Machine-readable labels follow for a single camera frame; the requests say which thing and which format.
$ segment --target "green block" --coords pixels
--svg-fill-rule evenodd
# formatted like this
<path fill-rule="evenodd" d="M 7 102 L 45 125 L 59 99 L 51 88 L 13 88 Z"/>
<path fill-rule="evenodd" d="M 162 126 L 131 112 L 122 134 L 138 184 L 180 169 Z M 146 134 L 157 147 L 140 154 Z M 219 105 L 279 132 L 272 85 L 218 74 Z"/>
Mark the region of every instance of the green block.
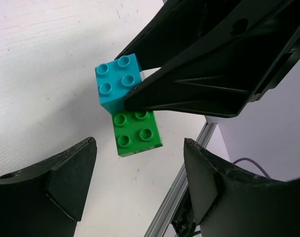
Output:
<path fill-rule="evenodd" d="M 123 111 L 112 115 L 112 124 L 121 157 L 162 147 L 153 112 Z"/>

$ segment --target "white table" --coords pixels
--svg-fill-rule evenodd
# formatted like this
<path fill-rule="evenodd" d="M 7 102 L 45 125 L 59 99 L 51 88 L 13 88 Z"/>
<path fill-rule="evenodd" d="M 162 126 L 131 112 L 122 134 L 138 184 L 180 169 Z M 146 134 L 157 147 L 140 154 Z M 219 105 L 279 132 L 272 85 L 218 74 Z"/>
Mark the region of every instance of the white table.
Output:
<path fill-rule="evenodd" d="M 77 237 L 140 237 L 205 118 L 156 113 L 164 146 L 126 158 L 94 68 L 114 59 L 162 0 L 0 1 L 0 176 L 93 136 L 98 155 Z"/>

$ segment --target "stacked lego bricks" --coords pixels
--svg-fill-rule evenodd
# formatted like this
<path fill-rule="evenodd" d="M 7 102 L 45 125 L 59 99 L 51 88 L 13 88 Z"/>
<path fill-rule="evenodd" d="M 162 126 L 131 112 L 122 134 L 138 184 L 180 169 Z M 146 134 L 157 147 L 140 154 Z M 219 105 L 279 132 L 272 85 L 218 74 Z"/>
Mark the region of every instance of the stacked lego bricks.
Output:
<path fill-rule="evenodd" d="M 153 111 L 124 110 L 126 94 L 142 81 L 141 71 L 135 54 L 95 68 L 100 104 L 112 115 L 117 152 L 121 157 L 162 146 Z"/>

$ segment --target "gray wall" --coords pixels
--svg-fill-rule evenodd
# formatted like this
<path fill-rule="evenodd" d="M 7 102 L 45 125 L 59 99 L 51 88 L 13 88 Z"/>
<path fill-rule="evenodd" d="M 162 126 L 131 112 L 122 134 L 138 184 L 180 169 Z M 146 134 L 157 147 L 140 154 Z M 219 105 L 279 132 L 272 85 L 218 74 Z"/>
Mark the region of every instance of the gray wall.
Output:
<path fill-rule="evenodd" d="M 238 117 L 217 120 L 231 161 L 249 157 L 274 179 L 300 177 L 300 61 Z M 261 174 L 247 161 L 239 166 Z"/>

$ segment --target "cable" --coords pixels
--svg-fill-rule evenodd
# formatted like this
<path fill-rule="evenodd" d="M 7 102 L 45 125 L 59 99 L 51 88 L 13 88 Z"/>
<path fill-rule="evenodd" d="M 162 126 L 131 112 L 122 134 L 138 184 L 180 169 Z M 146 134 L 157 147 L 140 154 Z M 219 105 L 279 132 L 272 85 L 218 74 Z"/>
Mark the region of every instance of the cable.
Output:
<path fill-rule="evenodd" d="M 186 237 L 194 237 L 196 235 L 199 235 L 200 233 L 201 233 L 200 231 L 196 231 L 194 233 L 191 233 L 191 234 L 187 235 Z"/>
<path fill-rule="evenodd" d="M 268 173 L 262 168 L 262 166 L 260 166 L 257 162 L 255 162 L 254 160 L 250 159 L 250 158 L 240 158 L 235 160 L 232 164 L 237 164 L 240 161 L 243 160 L 247 160 L 249 162 L 251 162 L 252 164 L 254 164 L 257 168 L 259 168 L 259 170 L 265 175 L 266 178 L 271 179 L 271 177 L 268 175 Z"/>

